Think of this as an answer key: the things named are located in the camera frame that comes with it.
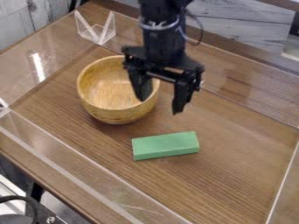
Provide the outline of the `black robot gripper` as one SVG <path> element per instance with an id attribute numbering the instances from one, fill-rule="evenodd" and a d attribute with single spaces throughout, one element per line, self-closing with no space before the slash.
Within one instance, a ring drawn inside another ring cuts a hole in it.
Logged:
<path id="1" fill-rule="evenodd" d="M 167 21 L 140 18 L 144 44 L 126 45 L 124 69 L 135 91 L 135 97 L 144 102 L 154 92 L 152 78 L 174 84 L 172 113 L 183 112 L 192 99 L 194 91 L 200 90 L 204 65 L 186 53 L 186 19 L 172 17 Z"/>

